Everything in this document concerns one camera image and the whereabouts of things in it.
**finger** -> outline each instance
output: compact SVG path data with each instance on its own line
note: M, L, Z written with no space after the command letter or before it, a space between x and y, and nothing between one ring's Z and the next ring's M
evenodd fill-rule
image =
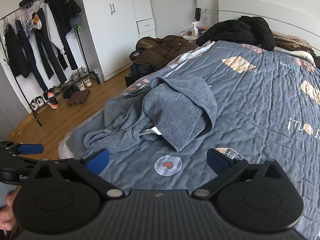
M14 225L16 224L16 220L13 218L9 221L4 221L0 223L0 229L11 231Z
M17 194L19 193L21 189L21 186L17 186L14 192L11 192L9 195L7 195L5 202L9 207L12 207L13 201L16 198Z
M0 223L3 221L9 221L13 218L12 207L5 206L0 210Z

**white wardrobe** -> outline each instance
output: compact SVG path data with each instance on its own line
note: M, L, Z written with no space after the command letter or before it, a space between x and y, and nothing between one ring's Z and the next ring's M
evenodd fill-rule
M75 0L81 7L80 39L89 69L105 80L125 69L142 37L156 37L150 0Z

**black metal rack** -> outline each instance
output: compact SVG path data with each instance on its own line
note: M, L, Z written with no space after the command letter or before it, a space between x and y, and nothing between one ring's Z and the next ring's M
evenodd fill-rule
M18 11L18 10L20 10L20 9L21 9L21 8L18 8L18 9L16 9L16 10L12 11L11 13L7 14L6 16L3 16L3 17L0 19L0 21L2 21L4 18L8 17L9 15L15 13L16 11ZM82 57L83 57L83 59L84 59L84 63L85 63L85 66L86 66L86 68L87 68L87 70L88 70L88 73L87 73L85 76L81 77L81 78L80 78L79 80L77 80L76 82L72 82L72 83L70 84L70 86L68 86L67 88L65 88L64 90L62 90L60 93L58 93L57 95L55 95L53 98L56 98L57 96L59 96L60 94L62 94L64 91L68 90L71 86L77 84L79 81L81 81L82 79L88 77L88 76L91 75L91 74L93 74L93 75L95 76L98 84L100 84L99 78L98 78L98 76L96 75L96 73L94 73L94 72L92 72L92 71L89 71L89 66L88 66L87 60L86 60L85 55L84 55L84 50L83 50L82 43L81 43L81 40L80 40L80 35L79 35L78 31L76 30L76 28L74 28L74 30L75 30L75 33L76 33L76 35L77 35L77 39L78 39L78 42L79 42L79 45L80 45L80 49L81 49L81 54L82 54ZM4 61L8 64L8 66L10 66L10 65L9 65L9 58L8 58L8 55L7 55L6 51L5 51L5 47L4 47L4 43L3 43L3 41L2 41L1 35L0 35L0 42L1 42L1 46L2 46L4 55L5 55L5 58L6 58L6 60L4 59ZM20 85L19 85L19 82L17 81L16 77L14 77L14 80L16 81L16 83L17 83L17 85L18 85L18 87L19 87L19 89L20 89L20 91L21 91L24 99L26 100L26 102L27 102L28 105L30 106L30 103L29 103L28 99L26 98L23 90L21 89L21 87L20 87ZM32 114L33 114L34 118L36 119L36 121L38 122L38 124L39 124L40 126L42 126L42 124L41 124L41 122L39 121L39 119L37 118L37 116L38 116L37 111L39 111L41 108L43 108L44 106L46 106L49 101L45 102L44 105L42 105L41 107L39 107L37 110L33 110L33 109L31 108L31 106L30 106L30 109L31 109L31 111L32 111Z

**white headboard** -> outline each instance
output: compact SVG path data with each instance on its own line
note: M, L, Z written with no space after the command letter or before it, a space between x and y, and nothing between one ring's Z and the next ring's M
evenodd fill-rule
M270 29L307 40L320 56L320 22L289 8L257 0L219 0L219 22L241 15L261 16Z

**brown mat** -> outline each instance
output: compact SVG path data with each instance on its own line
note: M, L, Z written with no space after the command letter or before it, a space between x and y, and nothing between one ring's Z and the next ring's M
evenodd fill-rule
M69 99L67 106L69 108L83 106L88 102L90 95L91 95L91 91L89 89L75 92Z

